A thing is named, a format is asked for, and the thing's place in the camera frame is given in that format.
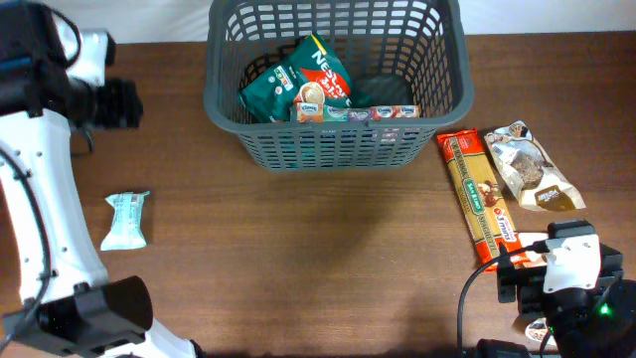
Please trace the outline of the large beige snack bag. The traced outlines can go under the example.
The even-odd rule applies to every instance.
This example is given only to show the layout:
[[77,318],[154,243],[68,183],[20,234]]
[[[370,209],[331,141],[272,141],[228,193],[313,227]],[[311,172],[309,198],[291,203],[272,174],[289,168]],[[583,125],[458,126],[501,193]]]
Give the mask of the large beige snack bag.
[[524,276],[517,285],[517,303],[519,317],[527,323],[525,335],[538,343],[546,337],[549,329],[542,310],[544,277],[547,260],[544,254],[526,252],[526,262],[517,266]]

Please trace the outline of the orange spaghetti packet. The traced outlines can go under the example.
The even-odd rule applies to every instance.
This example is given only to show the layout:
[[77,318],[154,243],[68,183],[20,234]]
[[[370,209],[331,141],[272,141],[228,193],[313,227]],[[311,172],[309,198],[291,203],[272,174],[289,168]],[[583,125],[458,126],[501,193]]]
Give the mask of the orange spaghetti packet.
[[480,261],[519,250],[518,231],[478,131],[439,134],[436,140]]

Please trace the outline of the small beige snack pouch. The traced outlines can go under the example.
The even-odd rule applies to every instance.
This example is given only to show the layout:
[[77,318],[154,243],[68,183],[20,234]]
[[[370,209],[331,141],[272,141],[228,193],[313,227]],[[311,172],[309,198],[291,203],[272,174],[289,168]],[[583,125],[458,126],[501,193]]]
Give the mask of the small beige snack pouch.
[[484,139],[500,176],[522,208],[548,212],[586,208],[579,191],[522,121],[490,131]]

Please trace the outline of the pale green bar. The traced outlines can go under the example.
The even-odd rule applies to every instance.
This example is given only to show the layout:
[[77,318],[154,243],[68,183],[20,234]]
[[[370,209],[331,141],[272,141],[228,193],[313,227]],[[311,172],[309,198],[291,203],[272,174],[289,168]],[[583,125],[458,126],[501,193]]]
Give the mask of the pale green bar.
[[145,197],[149,192],[112,194],[105,201],[113,208],[110,230],[100,244],[102,251],[128,251],[145,248],[141,231]]

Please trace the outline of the green Nescafe coffee bag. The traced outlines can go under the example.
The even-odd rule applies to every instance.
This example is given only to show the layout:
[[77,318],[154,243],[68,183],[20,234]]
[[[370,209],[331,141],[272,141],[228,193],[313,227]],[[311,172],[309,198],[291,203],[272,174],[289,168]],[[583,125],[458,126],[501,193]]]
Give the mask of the green Nescafe coffee bag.
[[238,92],[243,106],[261,123],[290,119],[297,103],[339,108],[366,107],[371,97],[358,89],[327,41],[307,36],[292,53]]

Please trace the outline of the blue tissue pack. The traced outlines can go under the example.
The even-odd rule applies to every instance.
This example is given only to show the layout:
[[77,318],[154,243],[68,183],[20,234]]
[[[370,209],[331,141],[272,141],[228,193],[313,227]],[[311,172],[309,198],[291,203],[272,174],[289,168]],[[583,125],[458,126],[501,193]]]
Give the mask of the blue tissue pack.
[[365,108],[340,108],[327,104],[300,102],[290,109],[290,119],[300,123],[366,122],[391,118],[420,117],[418,105],[379,105]]

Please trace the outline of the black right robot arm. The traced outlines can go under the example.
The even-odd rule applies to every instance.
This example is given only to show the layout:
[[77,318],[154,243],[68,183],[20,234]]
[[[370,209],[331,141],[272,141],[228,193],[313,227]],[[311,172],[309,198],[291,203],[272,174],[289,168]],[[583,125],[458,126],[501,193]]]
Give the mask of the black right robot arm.
[[592,289],[543,292],[545,267],[498,265],[498,299],[516,302],[523,320],[543,318],[562,357],[635,355],[635,282],[623,277],[623,256],[600,246],[601,270]]

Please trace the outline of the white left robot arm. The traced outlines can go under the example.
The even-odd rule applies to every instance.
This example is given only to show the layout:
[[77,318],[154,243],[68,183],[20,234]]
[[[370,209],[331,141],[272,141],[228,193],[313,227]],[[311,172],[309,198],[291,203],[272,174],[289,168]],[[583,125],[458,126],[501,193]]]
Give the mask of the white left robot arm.
[[58,357],[202,357],[154,316],[141,277],[108,277],[90,238],[74,178],[71,132],[84,124],[135,128],[134,83],[81,85],[70,110],[1,113],[1,186],[20,263],[23,307],[2,318],[7,337]]

